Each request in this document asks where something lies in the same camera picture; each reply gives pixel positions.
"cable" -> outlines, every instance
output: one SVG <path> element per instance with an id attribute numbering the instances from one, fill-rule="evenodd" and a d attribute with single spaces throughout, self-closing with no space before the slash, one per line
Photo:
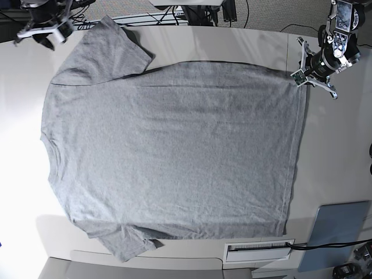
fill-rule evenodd
<path id="1" fill-rule="evenodd" d="M 156 25 L 162 22 L 163 18 L 168 14 L 170 8 L 172 8 L 172 6 L 169 6 L 168 10 L 165 12 L 165 14 L 163 14 L 162 18 L 159 20 L 160 22 L 158 22 Z"/>
<path id="2" fill-rule="evenodd" d="M 178 23 L 178 20 L 177 20 L 177 18 L 176 18 L 176 15 L 174 14 L 174 9 L 176 8 L 176 6 L 173 6 L 173 8 L 172 8 L 172 14 L 173 14 L 173 17 L 174 17 L 174 19 L 175 19 L 175 21 L 176 21 L 176 24 L 177 25 L 180 25 L 179 23 Z"/>
<path id="3" fill-rule="evenodd" d="M 162 22 L 160 21 L 160 20 L 158 20 L 158 19 L 156 19 L 156 17 L 154 17 L 154 16 L 152 16 L 152 15 L 150 15 L 149 13 L 147 13 L 150 17 L 152 17 L 153 19 L 155 19 L 159 24 L 161 24 Z"/>
<path id="4" fill-rule="evenodd" d="M 18 20 L 15 20 L 14 18 L 12 18 L 12 17 L 10 17 L 10 16 L 4 14 L 1 10 L 0 10 L 0 15 L 5 16 L 5 17 L 7 17 L 8 19 L 10 19 L 11 21 L 16 22 L 17 24 L 19 24 L 19 25 L 21 25 L 22 27 L 24 27 L 24 25 L 23 25 L 21 22 L 19 22 Z"/>
<path id="5" fill-rule="evenodd" d="M 125 26 L 125 27 L 134 27 L 134 25 L 128 24 L 128 23 L 117 23 L 119 26 Z"/>
<path id="6" fill-rule="evenodd" d="M 135 19 L 135 18 L 138 18 L 138 17 L 148 17 L 148 15 L 141 15 L 141 16 L 130 16 L 130 17 L 122 17 L 122 18 L 117 18 L 117 20 L 120 20 L 120 19 Z M 89 29 L 90 27 L 96 25 L 99 21 L 92 21 L 92 22 L 86 22 L 86 20 L 81 20 L 81 18 L 76 18 L 74 17 L 73 20 L 78 23 L 81 23 L 81 24 L 75 24 L 78 28 L 78 30 L 86 30 L 86 29 Z M 163 19 L 162 22 L 173 22 L 174 19 Z M 145 20 L 145 21 L 142 21 L 142 22 L 133 22 L 133 23 L 117 23 L 118 25 L 120 26 L 137 26 L 137 25 L 133 25 L 133 24 L 140 24 L 140 23 L 153 23 L 153 22 L 158 22 L 157 21 L 151 21 L 151 20 Z"/>
<path id="7" fill-rule="evenodd" d="M 372 48 L 372 45 L 369 45 L 369 44 L 363 44 L 363 45 L 358 45 L 359 47 L 370 47 Z"/>
<path id="8" fill-rule="evenodd" d="M 292 23 L 292 24 L 289 24 L 289 25 L 285 26 L 282 30 L 280 30 L 280 32 L 283 32 L 283 31 L 284 31 L 286 28 L 288 28 L 289 26 L 307 27 L 307 28 L 311 28 L 311 29 L 313 29 L 315 32 L 318 32 L 318 30 L 316 30 L 314 27 L 307 26 L 307 25 L 301 25 L 301 24 L 295 24 L 295 23 Z"/>
<path id="9" fill-rule="evenodd" d="M 366 239 L 366 240 L 360 240 L 360 241 L 353 241 L 353 242 L 328 243 L 328 244 L 323 244 L 319 246 L 297 246 L 297 245 L 292 245 L 288 242 L 286 242 L 285 245 L 287 247 L 290 247 L 293 250 L 307 251 L 307 250 L 314 250 L 318 248 L 344 248 L 344 247 L 354 246 L 357 244 L 362 244 L 362 243 L 366 243 L 370 241 L 372 241 L 372 238 Z"/>
<path id="10" fill-rule="evenodd" d="M 246 25 L 247 25 L 248 19 L 249 19 L 249 4 L 248 4 L 248 0 L 245 0 L 245 2 L 246 2 L 246 8 L 247 8 L 248 14 L 246 16 L 246 21 L 245 21 L 245 24 L 244 24 L 244 29 L 246 28 Z"/>
<path id="11" fill-rule="evenodd" d="M 79 10 L 76 14 L 70 16 L 70 19 L 72 20 L 72 24 L 77 25 L 78 30 L 87 30 L 90 29 L 91 26 L 96 25 L 96 23 L 90 23 L 87 22 L 87 19 L 85 18 L 85 12 L 89 8 L 90 5 L 87 5 L 85 7 L 82 7 L 81 10 Z"/>

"gray fabric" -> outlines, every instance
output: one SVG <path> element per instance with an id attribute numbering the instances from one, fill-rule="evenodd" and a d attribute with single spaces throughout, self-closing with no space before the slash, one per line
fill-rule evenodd
<path id="1" fill-rule="evenodd" d="M 42 137 L 68 218 L 120 260 L 150 239 L 280 237 L 306 90 L 223 62 L 155 71 L 110 18 L 53 78 Z"/>

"gray carpet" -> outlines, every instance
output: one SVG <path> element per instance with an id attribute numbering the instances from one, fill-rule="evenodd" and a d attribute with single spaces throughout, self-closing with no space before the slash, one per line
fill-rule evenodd
<path id="1" fill-rule="evenodd" d="M 243 28 L 247 17 L 245 0 L 235 0 L 238 21 L 232 27 Z M 330 11 L 330 0 L 248 0 L 249 20 L 247 28 L 280 31 L 285 26 L 296 23 L 312 26 L 318 29 L 326 23 Z M 96 0 L 85 12 L 88 20 L 101 19 L 104 15 L 123 16 L 140 13 L 158 12 L 148 0 Z M 219 26 L 228 27 L 223 22 L 222 10 L 219 13 Z M 291 26 L 284 30 L 286 33 L 316 37 L 317 33 L 311 28 Z M 372 45 L 372 12 L 367 14 L 366 23 L 359 30 L 358 44 Z"/>

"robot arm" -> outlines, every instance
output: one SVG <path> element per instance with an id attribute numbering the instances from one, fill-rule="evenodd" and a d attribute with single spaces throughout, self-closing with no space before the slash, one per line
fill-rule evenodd
<path id="1" fill-rule="evenodd" d="M 360 59 L 357 47 L 357 30 L 364 24 L 366 7 L 371 1 L 331 0 L 327 24 L 319 29 L 318 39 L 321 50 L 314 53 L 301 37 L 301 68 L 291 74 L 297 86 L 312 84 L 321 86 L 337 99 L 336 88 L 330 84 L 330 75 L 352 67 Z M 335 29 L 331 23 L 335 20 Z"/>
<path id="2" fill-rule="evenodd" d="M 93 2 L 95 0 L 22 0 L 22 8 L 30 12 L 31 20 L 18 32 L 15 44 L 33 37 L 37 43 L 54 50 L 47 36 L 53 34 L 59 43 L 65 42 L 73 32 L 70 11 Z"/>

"t-shirt sleeve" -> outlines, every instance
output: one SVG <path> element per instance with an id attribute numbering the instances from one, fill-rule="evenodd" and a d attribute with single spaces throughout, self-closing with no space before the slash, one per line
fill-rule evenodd
<path id="1" fill-rule="evenodd" d="M 93 85 L 141 74 L 151 63 L 110 17 L 105 16 L 81 39 L 59 68 L 52 84 Z"/>
<path id="2" fill-rule="evenodd" d="M 78 228 L 90 238 L 97 238 L 116 258 L 122 262 L 148 250 L 155 250 L 154 242 L 143 239 L 139 232 L 124 224 L 100 220 L 73 220 Z"/>

